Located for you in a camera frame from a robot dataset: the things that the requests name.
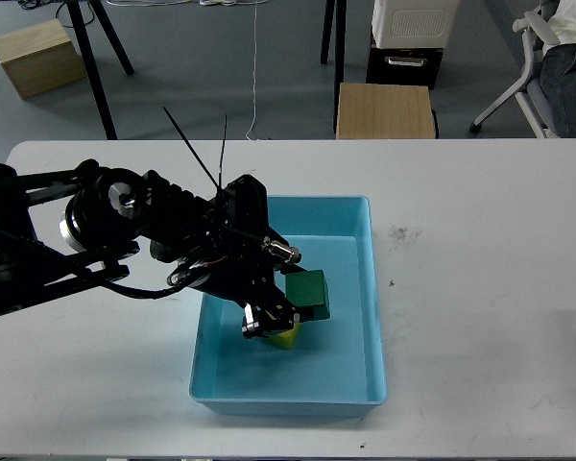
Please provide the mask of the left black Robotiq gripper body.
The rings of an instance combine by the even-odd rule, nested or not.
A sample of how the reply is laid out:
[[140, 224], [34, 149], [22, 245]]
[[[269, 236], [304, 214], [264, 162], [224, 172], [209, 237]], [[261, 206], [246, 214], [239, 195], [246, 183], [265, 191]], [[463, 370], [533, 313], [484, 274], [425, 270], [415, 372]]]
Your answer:
[[268, 253], [178, 255], [171, 251], [170, 261], [178, 263], [170, 275], [171, 285], [184, 284], [241, 307], [250, 304], [273, 310], [288, 305], [286, 295], [275, 282], [279, 260]]

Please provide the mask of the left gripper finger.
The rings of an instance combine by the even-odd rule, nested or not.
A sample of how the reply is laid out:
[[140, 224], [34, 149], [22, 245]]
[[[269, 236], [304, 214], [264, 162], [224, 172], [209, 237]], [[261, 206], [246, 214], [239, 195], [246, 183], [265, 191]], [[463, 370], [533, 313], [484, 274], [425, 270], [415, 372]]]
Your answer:
[[265, 312], [257, 306], [252, 306], [249, 303], [245, 304], [241, 326], [242, 335], [245, 339], [269, 337], [268, 331], [264, 328], [264, 314]]
[[263, 330], [287, 331], [295, 324], [316, 320], [312, 307], [295, 306], [286, 298], [263, 304]]

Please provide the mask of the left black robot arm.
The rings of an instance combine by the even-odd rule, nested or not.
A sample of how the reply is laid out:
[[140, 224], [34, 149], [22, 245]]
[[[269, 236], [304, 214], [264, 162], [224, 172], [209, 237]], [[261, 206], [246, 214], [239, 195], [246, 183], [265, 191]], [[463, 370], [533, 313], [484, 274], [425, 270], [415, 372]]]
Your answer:
[[321, 271], [269, 223], [250, 175], [206, 200], [150, 171], [93, 159], [18, 175], [0, 163], [0, 316], [104, 287], [133, 299], [185, 288], [238, 304], [246, 338], [329, 317]]

